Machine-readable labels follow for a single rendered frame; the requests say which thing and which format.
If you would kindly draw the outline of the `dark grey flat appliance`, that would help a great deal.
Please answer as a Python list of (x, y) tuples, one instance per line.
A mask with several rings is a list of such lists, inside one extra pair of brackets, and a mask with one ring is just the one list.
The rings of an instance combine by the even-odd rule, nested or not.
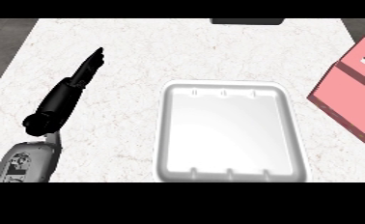
[(212, 18), (213, 24), (224, 25), (280, 25), (286, 18)]

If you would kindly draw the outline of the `white plastic tray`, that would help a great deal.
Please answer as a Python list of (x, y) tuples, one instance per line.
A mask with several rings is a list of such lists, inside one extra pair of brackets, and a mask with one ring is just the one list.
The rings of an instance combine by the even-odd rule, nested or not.
[(308, 182), (290, 98), (275, 82), (173, 80), (161, 91), (160, 182)]

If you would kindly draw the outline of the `pink cardboard box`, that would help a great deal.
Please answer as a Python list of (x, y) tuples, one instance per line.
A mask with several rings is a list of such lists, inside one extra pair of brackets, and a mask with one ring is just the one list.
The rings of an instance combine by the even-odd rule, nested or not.
[(365, 37), (328, 68), (306, 98), (365, 143)]

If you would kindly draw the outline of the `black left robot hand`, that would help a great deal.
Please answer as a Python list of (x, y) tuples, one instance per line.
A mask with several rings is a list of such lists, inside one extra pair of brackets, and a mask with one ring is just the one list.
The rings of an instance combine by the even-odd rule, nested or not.
[(104, 64), (102, 48), (89, 56), (71, 77), (67, 77), (46, 95), (36, 112), (24, 119), (28, 135), (42, 136), (61, 130), (86, 86)]

